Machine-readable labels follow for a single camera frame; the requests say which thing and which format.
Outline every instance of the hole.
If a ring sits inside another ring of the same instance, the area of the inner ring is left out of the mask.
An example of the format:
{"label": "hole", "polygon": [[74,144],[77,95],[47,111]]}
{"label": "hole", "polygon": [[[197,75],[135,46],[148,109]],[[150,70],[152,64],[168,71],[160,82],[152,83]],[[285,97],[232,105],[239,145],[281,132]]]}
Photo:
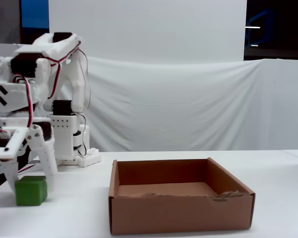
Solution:
{"label": "hole", "polygon": [[5,95],[7,94],[8,92],[0,85],[0,91]]}
{"label": "hole", "polygon": [[0,97],[0,102],[1,102],[1,104],[4,105],[4,106],[6,105],[6,101],[5,101],[2,97]]}

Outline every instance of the window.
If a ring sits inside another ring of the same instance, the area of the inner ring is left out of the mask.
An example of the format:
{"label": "window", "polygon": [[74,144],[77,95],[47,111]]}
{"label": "window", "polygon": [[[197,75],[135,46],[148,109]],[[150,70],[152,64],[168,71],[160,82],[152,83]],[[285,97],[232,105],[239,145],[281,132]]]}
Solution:
{"label": "window", "polygon": [[298,0],[248,0],[244,59],[298,60]]}

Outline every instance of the open box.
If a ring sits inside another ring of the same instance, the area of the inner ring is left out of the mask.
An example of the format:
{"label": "open box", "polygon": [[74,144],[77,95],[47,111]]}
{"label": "open box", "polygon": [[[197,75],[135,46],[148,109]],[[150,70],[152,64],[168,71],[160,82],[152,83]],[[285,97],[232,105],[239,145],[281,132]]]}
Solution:
{"label": "open box", "polygon": [[255,193],[213,159],[114,161],[109,189],[114,235],[245,230]]}

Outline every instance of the blue panel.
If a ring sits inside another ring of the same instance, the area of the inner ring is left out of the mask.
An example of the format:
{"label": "blue panel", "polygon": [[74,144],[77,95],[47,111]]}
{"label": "blue panel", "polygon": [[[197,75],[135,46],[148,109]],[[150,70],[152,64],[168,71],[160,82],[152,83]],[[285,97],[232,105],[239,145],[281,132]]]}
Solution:
{"label": "blue panel", "polygon": [[49,0],[21,0],[22,27],[49,29]]}

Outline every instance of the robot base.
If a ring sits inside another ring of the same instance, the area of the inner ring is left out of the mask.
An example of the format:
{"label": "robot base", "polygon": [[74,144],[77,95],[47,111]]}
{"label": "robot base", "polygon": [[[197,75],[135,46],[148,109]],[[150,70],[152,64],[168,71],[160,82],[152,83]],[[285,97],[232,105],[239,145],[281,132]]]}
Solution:
{"label": "robot base", "polygon": [[78,166],[87,167],[101,161],[101,154],[95,148],[90,149],[85,156],[79,156]]}
{"label": "robot base", "polygon": [[57,160],[58,165],[78,165],[84,168],[98,162],[101,162],[101,154],[95,148],[89,149],[85,156],[75,156],[74,160]]}

